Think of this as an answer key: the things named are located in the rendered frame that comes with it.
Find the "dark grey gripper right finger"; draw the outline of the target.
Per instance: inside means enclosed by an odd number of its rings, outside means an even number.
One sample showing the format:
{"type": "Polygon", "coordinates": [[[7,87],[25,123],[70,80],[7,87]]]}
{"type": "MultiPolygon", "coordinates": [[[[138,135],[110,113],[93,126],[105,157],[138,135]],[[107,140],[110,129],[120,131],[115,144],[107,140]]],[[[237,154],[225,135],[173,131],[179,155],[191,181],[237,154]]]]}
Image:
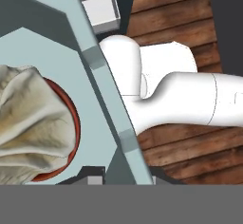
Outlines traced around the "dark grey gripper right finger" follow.
{"type": "Polygon", "coordinates": [[[160,185],[160,184],[184,185],[184,182],[182,182],[181,180],[167,176],[161,167],[150,166],[149,169],[155,185],[160,185]]]}

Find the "red round plate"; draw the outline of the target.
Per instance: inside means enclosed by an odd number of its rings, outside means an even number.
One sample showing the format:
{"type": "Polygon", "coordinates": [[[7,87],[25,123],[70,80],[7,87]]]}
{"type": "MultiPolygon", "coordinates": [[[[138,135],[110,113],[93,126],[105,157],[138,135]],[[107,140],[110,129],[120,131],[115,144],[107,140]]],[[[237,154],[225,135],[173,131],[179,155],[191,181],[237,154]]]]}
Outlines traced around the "red round plate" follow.
{"type": "Polygon", "coordinates": [[[77,150],[80,145],[80,139],[81,139],[81,121],[78,114],[78,111],[76,109],[75,104],[71,100],[71,98],[67,95],[67,93],[55,82],[51,81],[48,78],[45,78],[46,83],[51,87],[51,89],[57,94],[57,96],[60,98],[60,100],[65,104],[65,106],[68,108],[69,112],[71,113],[72,120],[74,122],[75,126],[75,147],[72,150],[72,152],[68,155],[67,158],[67,164],[64,167],[61,167],[53,172],[47,173],[47,174],[40,174],[37,177],[35,177],[32,181],[33,182],[41,182],[48,179],[51,179],[53,177],[56,177],[60,175],[71,163],[71,161],[74,159],[77,150]]]}

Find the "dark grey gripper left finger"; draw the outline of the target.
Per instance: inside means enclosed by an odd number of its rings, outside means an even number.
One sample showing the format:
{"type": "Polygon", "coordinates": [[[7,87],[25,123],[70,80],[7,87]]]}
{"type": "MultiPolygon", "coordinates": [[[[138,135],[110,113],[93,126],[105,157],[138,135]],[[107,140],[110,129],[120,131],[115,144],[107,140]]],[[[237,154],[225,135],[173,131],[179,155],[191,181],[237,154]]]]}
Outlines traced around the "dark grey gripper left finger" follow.
{"type": "Polygon", "coordinates": [[[61,185],[104,185],[105,168],[103,166],[84,166],[77,176],[61,181],[61,185]]]}

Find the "white pleated dumpling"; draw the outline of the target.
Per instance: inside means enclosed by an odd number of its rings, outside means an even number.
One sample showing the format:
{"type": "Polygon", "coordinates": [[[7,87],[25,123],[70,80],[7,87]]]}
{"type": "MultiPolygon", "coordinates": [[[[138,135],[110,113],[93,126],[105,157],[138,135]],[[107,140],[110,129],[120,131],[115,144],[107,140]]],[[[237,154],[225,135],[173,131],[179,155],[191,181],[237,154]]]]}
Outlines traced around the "white pleated dumpling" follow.
{"type": "Polygon", "coordinates": [[[0,185],[64,167],[75,143],[72,115],[39,71],[0,65],[0,185]]]}

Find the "grey tupperware container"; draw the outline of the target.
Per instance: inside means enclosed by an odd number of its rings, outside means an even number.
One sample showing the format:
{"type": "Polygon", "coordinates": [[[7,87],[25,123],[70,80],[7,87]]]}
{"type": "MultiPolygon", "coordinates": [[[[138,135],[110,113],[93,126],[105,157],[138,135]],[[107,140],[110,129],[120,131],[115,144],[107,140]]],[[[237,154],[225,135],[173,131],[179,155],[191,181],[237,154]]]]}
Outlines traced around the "grey tupperware container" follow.
{"type": "Polygon", "coordinates": [[[117,0],[80,0],[96,34],[120,27],[121,15],[117,0]]]}

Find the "pale blue tupperware container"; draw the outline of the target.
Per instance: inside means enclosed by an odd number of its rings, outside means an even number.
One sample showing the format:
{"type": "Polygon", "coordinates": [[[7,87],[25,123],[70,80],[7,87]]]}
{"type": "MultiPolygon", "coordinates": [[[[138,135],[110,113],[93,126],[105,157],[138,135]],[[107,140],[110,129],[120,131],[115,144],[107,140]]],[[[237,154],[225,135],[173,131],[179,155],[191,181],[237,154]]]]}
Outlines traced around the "pale blue tupperware container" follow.
{"type": "Polygon", "coordinates": [[[33,65],[80,117],[74,159],[40,184],[73,183],[99,167],[107,184],[152,184],[112,73],[79,0],[0,0],[0,64],[33,65]]]}

